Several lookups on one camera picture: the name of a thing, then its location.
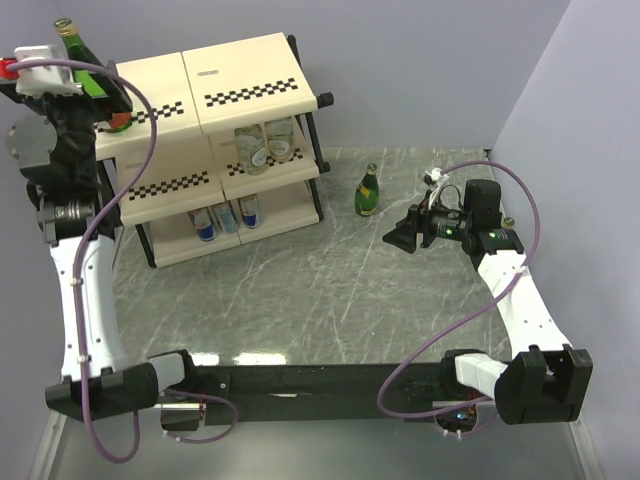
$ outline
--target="shelf tray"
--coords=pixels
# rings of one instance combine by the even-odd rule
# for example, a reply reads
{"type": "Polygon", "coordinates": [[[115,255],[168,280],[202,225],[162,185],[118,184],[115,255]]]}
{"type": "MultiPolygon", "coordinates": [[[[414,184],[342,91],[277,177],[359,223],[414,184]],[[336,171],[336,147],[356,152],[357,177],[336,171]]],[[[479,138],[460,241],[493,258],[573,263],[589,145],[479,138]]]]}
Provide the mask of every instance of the shelf tray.
{"type": "Polygon", "coordinates": [[[182,55],[206,135],[318,109],[282,33],[182,55]]]}
{"type": "MultiPolygon", "coordinates": [[[[118,187],[133,178],[145,152],[116,157],[118,187]]],[[[136,185],[120,201],[124,225],[136,225],[224,202],[207,138],[158,146],[136,185]]]]}
{"type": "Polygon", "coordinates": [[[293,159],[278,163],[268,157],[269,169],[260,175],[245,173],[238,163],[233,131],[209,137],[220,182],[228,200],[320,176],[313,152],[295,120],[293,129],[296,148],[293,159]]]}
{"type": "Polygon", "coordinates": [[[280,233],[318,223],[318,213],[311,193],[304,182],[268,190],[258,195],[264,223],[258,228],[247,228],[237,214],[241,243],[255,242],[280,233]]]}
{"type": "MultiPolygon", "coordinates": [[[[191,96],[189,80],[180,53],[119,63],[118,73],[133,83],[156,109],[158,145],[201,135],[198,115],[191,96]]],[[[124,132],[102,132],[98,125],[96,158],[115,157],[126,152],[145,150],[151,127],[138,97],[133,101],[134,123],[124,132]]]]}
{"type": "Polygon", "coordinates": [[[196,234],[186,213],[162,218],[150,223],[153,255],[158,267],[166,267],[192,258],[208,255],[240,245],[238,234],[221,233],[210,242],[196,234]]]}

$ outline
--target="black checkered pattern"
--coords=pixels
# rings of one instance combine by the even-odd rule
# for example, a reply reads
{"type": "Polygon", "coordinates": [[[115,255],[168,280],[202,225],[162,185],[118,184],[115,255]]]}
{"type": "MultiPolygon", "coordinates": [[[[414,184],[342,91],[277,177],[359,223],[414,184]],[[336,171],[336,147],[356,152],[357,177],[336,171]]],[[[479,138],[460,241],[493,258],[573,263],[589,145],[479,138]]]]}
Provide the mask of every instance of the black checkered pattern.
{"type": "Polygon", "coordinates": [[[228,93],[220,92],[215,95],[205,95],[207,107],[216,105],[225,105],[226,103],[238,103],[240,100],[251,100],[252,98],[260,98],[265,95],[275,95],[276,93],[285,93],[290,90],[297,90],[296,79],[290,78],[287,81],[278,80],[276,83],[265,83],[263,86],[256,85],[251,88],[242,88],[231,90],[228,93]]]}
{"type": "MultiPolygon", "coordinates": [[[[173,115],[182,115],[184,113],[184,108],[182,108],[182,102],[175,102],[173,105],[163,105],[160,108],[153,109],[153,115],[156,117],[156,120],[160,117],[169,118],[173,115]]],[[[141,125],[145,123],[149,119],[149,113],[146,110],[141,110],[131,115],[131,120],[135,124],[141,125]]],[[[104,128],[98,127],[96,124],[96,128],[98,133],[102,133],[105,131],[104,128]]]]}
{"type": "MultiPolygon", "coordinates": [[[[274,160],[273,158],[271,158],[271,155],[269,155],[267,157],[267,164],[269,164],[270,167],[273,167],[275,165],[281,165],[282,163],[293,162],[296,158],[303,158],[303,157],[304,155],[300,153],[300,149],[296,148],[293,154],[293,157],[291,157],[286,162],[278,162],[277,160],[274,160]]],[[[240,165],[239,163],[236,163],[235,165],[227,165],[227,170],[228,170],[227,173],[229,174],[230,177],[233,177],[235,175],[242,175],[243,173],[246,173],[242,165],[240,165]]]]}
{"type": "Polygon", "coordinates": [[[147,197],[155,197],[168,192],[195,187],[201,183],[209,183],[209,173],[205,170],[202,173],[194,173],[190,177],[174,178],[160,183],[152,183],[142,187],[129,189],[129,200],[138,200],[147,197]]]}

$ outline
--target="blue can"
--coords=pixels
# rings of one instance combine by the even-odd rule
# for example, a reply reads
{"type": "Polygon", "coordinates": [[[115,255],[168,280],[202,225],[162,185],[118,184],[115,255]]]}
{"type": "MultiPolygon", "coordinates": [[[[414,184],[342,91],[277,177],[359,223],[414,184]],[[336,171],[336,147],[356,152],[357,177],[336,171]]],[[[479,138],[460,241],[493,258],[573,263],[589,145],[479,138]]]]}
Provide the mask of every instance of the blue can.
{"type": "Polygon", "coordinates": [[[224,233],[236,233],[238,231],[238,219],[229,202],[211,205],[211,210],[213,210],[213,214],[218,219],[218,223],[224,233]]]}
{"type": "Polygon", "coordinates": [[[189,212],[189,218],[191,223],[196,229],[198,238],[203,242],[210,242],[215,238],[215,227],[213,226],[213,219],[209,213],[207,207],[197,208],[189,212]]]}
{"type": "Polygon", "coordinates": [[[258,195],[247,195],[238,199],[242,221],[247,228],[258,228],[262,225],[262,212],[258,203],[258,195]]]}

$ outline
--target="floor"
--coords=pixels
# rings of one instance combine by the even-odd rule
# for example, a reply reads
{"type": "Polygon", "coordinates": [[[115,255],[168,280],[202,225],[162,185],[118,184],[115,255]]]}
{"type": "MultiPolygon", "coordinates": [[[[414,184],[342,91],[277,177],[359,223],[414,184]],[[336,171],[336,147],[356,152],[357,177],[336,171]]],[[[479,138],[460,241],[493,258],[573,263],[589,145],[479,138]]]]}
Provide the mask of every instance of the floor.
{"type": "MultiPolygon", "coordinates": [[[[490,296],[459,245],[437,241],[409,255],[381,237],[422,198],[424,169],[482,155],[327,150],[332,170],[320,185],[323,222],[163,269],[149,269],[136,237],[126,232],[115,292],[130,361],[176,348],[189,349],[200,363],[403,360],[490,296]],[[382,200],[367,219],[354,213],[353,195],[369,162],[379,165],[382,200]]],[[[455,183],[473,177],[488,178],[490,171],[460,171],[455,183]]],[[[439,361],[454,347],[510,357],[497,311],[446,337],[423,360],[439,361]]],[[[484,418],[492,410],[479,407],[484,418]]],[[[99,457],[81,423],[68,421],[51,478],[584,478],[565,424],[497,421],[458,442],[431,424],[394,419],[248,422],[220,442],[191,446],[163,438],[158,410],[143,411],[141,423],[137,456],[114,465],[99,457]]],[[[96,422],[96,428],[109,450],[129,451],[131,416],[96,422]]],[[[194,435],[219,429],[202,427],[194,435]]]]}
{"type": "MultiPolygon", "coordinates": [[[[203,362],[330,364],[399,362],[434,333],[490,300],[460,245],[436,241],[409,255],[382,235],[422,199],[421,172],[483,158],[480,149],[328,149],[317,225],[162,269],[150,269],[125,233],[115,283],[118,323],[130,361],[187,348],[203,362]],[[354,213],[366,165],[378,164],[381,200],[354,213]]],[[[455,173],[490,178],[488,167],[455,173]]],[[[445,200],[453,202],[448,189],[445,200]]],[[[451,348],[510,357],[497,310],[424,354],[451,348]]]]}

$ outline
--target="wire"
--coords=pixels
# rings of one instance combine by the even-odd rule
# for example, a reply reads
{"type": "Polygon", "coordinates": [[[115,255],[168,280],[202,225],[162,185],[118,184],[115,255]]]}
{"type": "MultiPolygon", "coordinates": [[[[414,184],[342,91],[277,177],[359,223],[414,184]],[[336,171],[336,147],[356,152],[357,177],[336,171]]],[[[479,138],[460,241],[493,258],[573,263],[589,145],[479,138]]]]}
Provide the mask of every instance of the wire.
{"type": "MultiPolygon", "coordinates": [[[[453,172],[454,170],[458,170],[459,168],[470,167],[472,165],[490,165],[492,167],[498,168],[506,172],[511,178],[513,178],[516,181],[518,185],[520,185],[520,187],[524,191],[524,194],[527,196],[527,199],[531,204],[531,210],[533,212],[533,222],[534,222],[534,236],[533,236],[533,243],[531,244],[531,250],[529,255],[525,258],[524,262],[522,262],[522,267],[527,267],[531,263],[531,260],[533,259],[534,255],[536,254],[536,251],[538,250],[538,244],[540,243],[540,213],[538,211],[538,205],[536,204],[536,201],[533,198],[531,191],[526,186],[526,184],[520,179],[520,177],[518,177],[518,175],[516,175],[515,172],[513,172],[511,169],[499,163],[495,163],[495,162],[487,163],[484,160],[472,160],[470,162],[459,163],[457,165],[444,169],[442,171],[442,175],[453,172]]],[[[432,338],[424,342],[411,355],[409,355],[409,357],[407,357],[407,359],[404,360],[400,365],[398,365],[393,370],[393,372],[391,372],[391,374],[387,377],[387,379],[384,381],[384,383],[380,387],[380,390],[378,391],[377,403],[380,411],[385,415],[393,418],[403,418],[403,419],[427,418],[427,417],[432,417],[434,415],[438,415],[441,413],[451,412],[454,410],[458,410],[460,408],[464,408],[465,406],[469,406],[469,405],[473,405],[479,402],[484,402],[486,400],[489,400],[489,397],[483,396],[483,397],[470,400],[465,403],[454,405],[452,407],[446,407],[446,408],[441,408],[437,410],[431,410],[429,412],[418,412],[418,413],[394,412],[393,410],[389,410],[384,405],[384,396],[387,393],[389,386],[394,382],[394,380],[396,380],[400,376],[400,374],[404,371],[405,368],[407,368],[407,366],[409,366],[409,364],[411,364],[411,362],[413,362],[416,358],[418,358],[425,350],[427,350],[431,345],[436,343],[438,340],[442,339],[443,337],[450,334],[454,330],[462,327],[463,325],[467,324],[474,318],[479,317],[483,313],[491,310],[493,307],[498,305],[498,303],[500,303],[507,295],[509,295],[509,293],[511,293],[511,290],[513,290],[513,288],[516,286],[521,276],[522,276],[522,271],[519,271],[514,275],[513,279],[511,280],[511,282],[509,282],[509,285],[507,285],[507,287],[502,291],[502,293],[496,296],[493,300],[491,300],[489,303],[479,308],[475,312],[470,313],[469,315],[464,317],[462,320],[459,320],[458,322],[452,325],[449,325],[444,330],[441,330],[440,332],[438,332],[432,338]]]]}
{"type": "Polygon", "coordinates": [[[227,407],[229,407],[231,409],[231,411],[233,412],[233,418],[231,419],[231,424],[227,427],[227,429],[224,432],[219,433],[218,435],[215,435],[215,436],[210,437],[210,438],[201,438],[201,439],[184,438],[184,437],[179,437],[178,435],[176,435],[173,432],[167,432],[167,435],[169,437],[175,439],[178,442],[192,443],[192,444],[202,444],[202,443],[215,442],[216,440],[220,440],[221,438],[224,438],[227,435],[229,435],[231,433],[231,430],[234,429],[234,427],[236,426],[236,423],[238,423],[238,420],[240,418],[240,412],[238,412],[238,408],[233,403],[231,403],[229,400],[227,400],[226,398],[215,397],[213,395],[204,395],[202,393],[181,392],[181,391],[178,391],[178,390],[171,390],[171,389],[166,389],[165,392],[170,393],[172,395],[180,395],[180,396],[183,396],[183,397],[197,398],[199,400],[209,400],[211,402],[222,403],[222,404],[226,405],[227,407]]]}
{"type": "MultiPolygon", "coordinates": [[[[149,103],[149,100],[147,100],[147,98],[142,94],[142,92],[125,78],[122,78],[117,73],[112,72],[111,70],[108,70],[104,67],[93,65],[91,63],[77,62],[74,60],[66,60],[66,59],[33,59],[33,60],[23,60],[21,62],[13,63],[9,65],[7,69],[10,72],[17,72],[24,68],[45,67],[45,66],[58,66],[58,67],[69,67],[69,68],[75,68],[75,69],[81,69],[81,70],[89,70],[90,72],[95,72],[100,75],[104,75],[106,77],[112,78],[113,80],[116,80],[117,82],[127,87],[136,97],[138,97],[138,99],[144,106],[145,110],[147,111],[147,115],[149,117],[149,123],[151,126],[149,147],[147,148],[146,158],[144,162],[142,163],[140,168],[136,171],[135,175],[129,181],[129,183],[127,183],[122,188],[122,190],[120,190],[111,199],[111,201],[109,201],[102,208],[102,210],[98,212],[98,214],[91,221],[91,223],[89,223],[89,225],[87,226],[87,230],[84,232],[84,235],[82,235],[82,238],[80,239],[80,243],[78,244],[78,249],[76,250],[76,255],[73,260],[73,278],[77,280],[81,280],[84,255],[86,253],[87,247],[89,245],[89,240],[93,235],[93,232],[96,230],[96,228],[98,228],[98,225],[104,219],[104,217],[118,204],[120,199],[122,199],[122,197],[126,195],[129,189],[133,187],[133,185],[140,179],[145,169],[149,165],[149,162],[151,162],[151,157],[153,156],[153,152],[156,147],[156,140],[158,138],[158,123],[157,123],[156,116],[153,112],[153,107],[149,103]]],[[[87,358],[88,356],[87,332],[86,332],[86,325],[85,325],[84,305],[82,301],[82,282],[76,282],[76,284],[73,285],[73,298],[74,298],[74,304],[76,309],[78,352],[79,352],[80,358],[87,358]]],[[[136,452],[138,451],[138,447],[140,446],[140,421],[139,421],[138,412],[137,411],[133,412],[134,440],[133,440],[133,447],[131,448],[131,451],[123,457],[113,455],[104,447],[102,442],[100,442],[100,439],[98,438],[95,427],[93,425],[93,420],[91,419],[91,406],[89,403],[90,402],[89,400],[89,365],[86,361],[81,363],[80,365],[80,388],[81,388],[81,402],[82,402],[82,419],[84,421],[89,437],[91,438],[91,441],[95,446],[96,450],[98,451],[98,453],[100,453],[100,455],[102,455],[105,459],[113,463],[125,463],[131,460],[135,456],[136,452]]],[[[238,409],[236,408],[235,405],[233,405],[230,401],[226,399],[211,397],[208,395],[197,395],[197,394],[190,394],[190,393],[184,393],[184,392],[174,392],[174,393],[180,393],[181,395],[188,396],[188,397],[204,398],[208,400],[218,401],[220,403],[224,403],[225,405],[229,406],[233,410],[234,412],[233,422],[229,426],[229,428],[225,430],[225,432],[223,432],[222,434],[218,435],[217,437],[214,437],[213,439],[208,439],[208,441],[214,441],[226,436],[233,429],[233,427],[238,421],[238,417],[239,417],[238,409]]],[[[183,439],[183,441],[186,443],[205,443],[202,441],[195,441],[195,440],[187,442],[186,439],[183,439]]]]}

